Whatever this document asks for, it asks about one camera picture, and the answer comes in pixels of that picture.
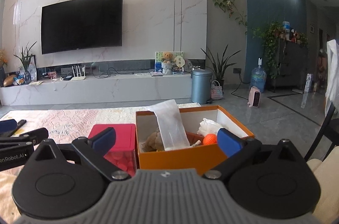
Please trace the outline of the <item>orange knitted carrot toy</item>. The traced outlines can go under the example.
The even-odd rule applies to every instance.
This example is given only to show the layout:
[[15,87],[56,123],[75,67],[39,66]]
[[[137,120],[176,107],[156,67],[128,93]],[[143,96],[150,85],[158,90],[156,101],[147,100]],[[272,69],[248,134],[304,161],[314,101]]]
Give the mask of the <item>orange knitted carrot toy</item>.
[[207,134],[203,139],[204,145],[212,145],[217,143],[217,136],[215,134]]

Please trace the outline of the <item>white cloth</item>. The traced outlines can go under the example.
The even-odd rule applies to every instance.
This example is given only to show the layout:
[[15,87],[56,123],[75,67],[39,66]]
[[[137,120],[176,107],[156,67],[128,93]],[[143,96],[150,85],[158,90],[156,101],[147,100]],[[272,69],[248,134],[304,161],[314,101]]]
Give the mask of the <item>white cloth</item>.
[[204,137],[207,136],[208,134],[217,135],[218,131],[221,128],[226,128],[226,127],[219,123],[216,123],[213,120],[204,118],[203,121],[199,124],[199,129],[196,132],[196,134],[199,134]]

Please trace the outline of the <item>beige pouch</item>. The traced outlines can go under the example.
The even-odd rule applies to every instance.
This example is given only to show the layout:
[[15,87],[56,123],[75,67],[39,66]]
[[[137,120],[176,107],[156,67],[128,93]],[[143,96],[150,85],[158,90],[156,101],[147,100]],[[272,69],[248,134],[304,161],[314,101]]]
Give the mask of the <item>beige pouch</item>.
[[164,150],[177,150],[190,147],[181,114],[175,100],[171,99],[149,106],[157,118]]

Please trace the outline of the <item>black remote control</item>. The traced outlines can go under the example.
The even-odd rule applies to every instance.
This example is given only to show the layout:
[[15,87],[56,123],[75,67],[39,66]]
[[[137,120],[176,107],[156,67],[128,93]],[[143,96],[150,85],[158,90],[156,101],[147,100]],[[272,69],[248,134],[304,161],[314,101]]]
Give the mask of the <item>black remote control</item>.
[[14,135],[15,132],[17,132],[17,131],[18,131],[21,127],[23,127],[23,125],[25,125],[26,123],[27,123],[27,120],[25,120],[25,119],[20,120],[20,121],[17,123],[16,128],[15,128],[14,130],[8,132],[8,133],[7,133],[7,136],[8,136],[8,137],[11,137],[12,135]]

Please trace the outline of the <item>red box with balls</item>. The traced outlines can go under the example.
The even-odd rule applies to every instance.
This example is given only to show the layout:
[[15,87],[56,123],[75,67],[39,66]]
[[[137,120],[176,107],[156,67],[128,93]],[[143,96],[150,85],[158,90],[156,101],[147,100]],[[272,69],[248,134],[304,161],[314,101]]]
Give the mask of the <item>red box with balls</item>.
[[136,126],[132,123],[96,124],[91,129],[89,137],[99,134],[108,127],[112,127],[115,130],[116,140],[115,145],[105,154],[104,158],[133,177],[138,167]]

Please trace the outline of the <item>lace patterned tablecloth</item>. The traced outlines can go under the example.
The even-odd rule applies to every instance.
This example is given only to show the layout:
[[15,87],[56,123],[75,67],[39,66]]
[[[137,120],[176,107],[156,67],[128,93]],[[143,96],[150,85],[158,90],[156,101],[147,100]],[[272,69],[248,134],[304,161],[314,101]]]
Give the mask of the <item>lace patterned tablecloth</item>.
[[[136,122],[136,112],[145,111],[144,107],[120,107],[110,109],[77,110],[12,110],[1,120],[27,120],[17,131],[17,135],[41,127],[49,131],[49,137],[57,144],[70,143],[80,136],[88,136],[95,124],[124,124]],[[15,167],[1,172],[1,218],[6,223],[13,223],[20,213],[11,197],[11,189],[22,167]]]

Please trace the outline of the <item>orange cardboard box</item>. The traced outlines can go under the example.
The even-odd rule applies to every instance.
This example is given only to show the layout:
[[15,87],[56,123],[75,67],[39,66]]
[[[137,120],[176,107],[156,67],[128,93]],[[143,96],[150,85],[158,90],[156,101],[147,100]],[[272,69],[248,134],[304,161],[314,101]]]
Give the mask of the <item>orange cardboard box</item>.
[[[254,134],[221,106],[202,106],[179,109],[185,132],[196,133],[204,118],[215,121],[240,138]],[[136,141],[138,143],[139,167],[148,170],[194,168],[199,175],[216,167],[227,159],[217,144],[199,145],[193,148],[145,152],[143,145],[158,127],[156,116],[150,111],[136,112]]]

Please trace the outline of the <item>pink space heater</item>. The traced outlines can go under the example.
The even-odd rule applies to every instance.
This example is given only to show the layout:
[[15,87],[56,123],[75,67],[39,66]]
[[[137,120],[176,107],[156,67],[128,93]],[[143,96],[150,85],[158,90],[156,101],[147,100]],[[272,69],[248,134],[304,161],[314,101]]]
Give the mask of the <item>pink space heater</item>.
[[249,97],[248,97],[248,105],[249,107],[258,107],[260,103],[260,90],[253,86],[250,89]]

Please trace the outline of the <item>small woven handbag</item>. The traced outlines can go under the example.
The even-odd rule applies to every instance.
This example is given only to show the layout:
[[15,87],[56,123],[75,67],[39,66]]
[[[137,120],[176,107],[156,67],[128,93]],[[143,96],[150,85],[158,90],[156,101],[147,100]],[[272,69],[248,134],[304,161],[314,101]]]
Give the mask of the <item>small woven handbag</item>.
[[224,97],[222,86],[217,80],[213,80],[211,83],[210,97],[215,101]]

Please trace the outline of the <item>green plant in vase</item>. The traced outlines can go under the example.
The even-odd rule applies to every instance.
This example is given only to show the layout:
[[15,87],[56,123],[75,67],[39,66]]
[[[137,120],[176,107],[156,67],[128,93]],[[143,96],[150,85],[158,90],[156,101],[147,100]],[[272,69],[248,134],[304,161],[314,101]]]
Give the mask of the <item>green plant in vase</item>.
[[37,42],[34,42],[31,46],[21,47],[20,55],[14,55],[16,58],[18,58],[24,68],[24,81],[25,84],[29,84],[32,82],[31,73],[29,72],[28,68],[31,64],[32,58],[34,54],[32,53],[31,49],[34,47],[34,45]]

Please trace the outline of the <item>white wifi router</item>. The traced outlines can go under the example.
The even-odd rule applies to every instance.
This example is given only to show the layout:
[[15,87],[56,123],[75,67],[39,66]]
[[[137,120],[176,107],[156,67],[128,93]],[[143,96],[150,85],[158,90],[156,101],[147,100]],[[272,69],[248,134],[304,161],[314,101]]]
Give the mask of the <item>white wifi router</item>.
[[76,65],[72,67],[72,78],[71,81],[84,80],[86,78],[86,67],[80,67]]

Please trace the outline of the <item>water jug with pump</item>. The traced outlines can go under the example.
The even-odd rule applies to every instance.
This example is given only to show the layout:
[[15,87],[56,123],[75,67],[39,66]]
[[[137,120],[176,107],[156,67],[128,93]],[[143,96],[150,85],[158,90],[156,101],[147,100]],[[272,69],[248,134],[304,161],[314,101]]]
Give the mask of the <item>water jug with pump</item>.
[[261,93],[264,92],[267,74],[263,68],[263,59],[258,58],[258,66],[251,72],[250,86],[256,87]]

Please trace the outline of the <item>marble tv console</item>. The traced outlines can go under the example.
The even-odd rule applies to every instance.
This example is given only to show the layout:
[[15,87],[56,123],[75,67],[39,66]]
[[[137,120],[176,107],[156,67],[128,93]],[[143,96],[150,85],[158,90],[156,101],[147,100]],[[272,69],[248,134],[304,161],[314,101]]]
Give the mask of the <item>marble tv console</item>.
[[150,74],[87,76],[84,80],[44,80],[39,85],[1,88],[4,106],[62,105],[190,99],[189,74],[152,77]]

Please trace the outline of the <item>teddy bear on console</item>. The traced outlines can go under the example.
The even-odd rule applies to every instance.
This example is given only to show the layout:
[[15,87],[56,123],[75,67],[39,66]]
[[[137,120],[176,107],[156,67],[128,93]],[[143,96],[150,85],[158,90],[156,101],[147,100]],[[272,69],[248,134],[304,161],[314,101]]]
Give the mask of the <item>teddy bear on console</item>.
[[163,52],[161,61],[164,63],[171,63],[173,61],[173,54],[171,52]]

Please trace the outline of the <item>black wall television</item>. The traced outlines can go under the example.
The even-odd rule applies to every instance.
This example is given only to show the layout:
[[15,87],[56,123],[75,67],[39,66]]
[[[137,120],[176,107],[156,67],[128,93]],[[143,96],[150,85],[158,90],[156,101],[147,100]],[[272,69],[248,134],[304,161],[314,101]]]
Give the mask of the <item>black wall television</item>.
[[41,52],[122,45],[123,0],[68,0],[42,7]]

